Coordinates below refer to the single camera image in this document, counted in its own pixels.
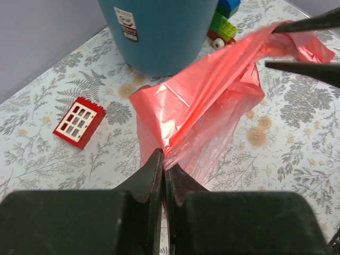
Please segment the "red plastic trash bag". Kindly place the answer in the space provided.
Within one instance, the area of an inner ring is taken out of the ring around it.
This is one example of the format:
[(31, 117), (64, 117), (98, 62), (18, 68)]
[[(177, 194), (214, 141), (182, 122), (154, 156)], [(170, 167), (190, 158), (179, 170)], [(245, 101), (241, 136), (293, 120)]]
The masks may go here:
[(294, 57), (329, 63), (334, 58), (314, 33), (274, 33), (276, 27), (273, 23), (248, 33), (167, 81), (130, 96), (137, 114), (141, 165), (159, 148), (164, 169), (179, 164), (196, 181), (205, 181), (231, 146), (241, 116), (265, 96), (258, 60)]

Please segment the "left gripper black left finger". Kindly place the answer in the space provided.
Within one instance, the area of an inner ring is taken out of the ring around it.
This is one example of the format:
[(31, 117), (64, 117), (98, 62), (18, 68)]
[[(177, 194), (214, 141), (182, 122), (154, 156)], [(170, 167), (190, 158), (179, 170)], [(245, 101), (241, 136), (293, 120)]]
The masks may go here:
[(22, 190), (1, 202), (1, 254), (159, 254), (164, 154), (111, 190)]

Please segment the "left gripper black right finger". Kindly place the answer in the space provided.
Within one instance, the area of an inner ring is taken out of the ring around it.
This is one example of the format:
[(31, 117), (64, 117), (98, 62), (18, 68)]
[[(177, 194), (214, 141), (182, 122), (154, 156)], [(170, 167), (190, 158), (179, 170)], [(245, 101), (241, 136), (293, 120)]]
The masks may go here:
[(212, 192), (179, 165), (165, 173), (170, 254), (331, 254), (297, 193)]

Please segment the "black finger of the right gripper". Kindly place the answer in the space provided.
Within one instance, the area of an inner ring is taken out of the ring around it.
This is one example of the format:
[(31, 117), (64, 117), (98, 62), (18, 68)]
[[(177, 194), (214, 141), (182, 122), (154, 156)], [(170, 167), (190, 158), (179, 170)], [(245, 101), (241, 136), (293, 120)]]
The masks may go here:
[(319, 16), (284, 23), (277, 26), (272, 33), (293, 33), (337, 29), (339, 28), (339, 12), (340, 9), (338, 7)]
[(306, 63), (306, 62), (278, 62), (265, 61), (265, 67), (305, 75), (318, 81), (339, 88), (339, 64), (338, 63)]

